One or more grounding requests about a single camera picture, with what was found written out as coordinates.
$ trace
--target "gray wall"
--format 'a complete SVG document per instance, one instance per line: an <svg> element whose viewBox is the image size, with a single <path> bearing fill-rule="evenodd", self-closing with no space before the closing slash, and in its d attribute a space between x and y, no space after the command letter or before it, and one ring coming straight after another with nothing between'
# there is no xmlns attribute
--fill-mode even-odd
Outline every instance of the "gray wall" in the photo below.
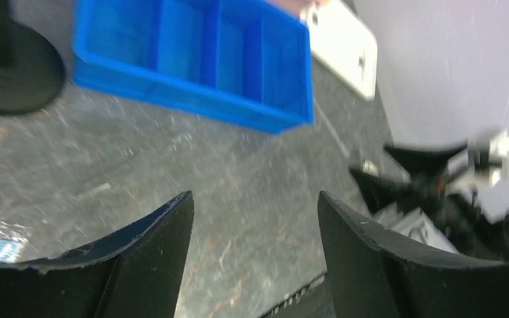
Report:
<svg viewBox="0 0 509 318"><path fill-rule="evenodd" d="M378 86L395 141L443 144L509 131L509 0L355 0L379 46ZM492 216L509 182L481 193Z"/></svg>

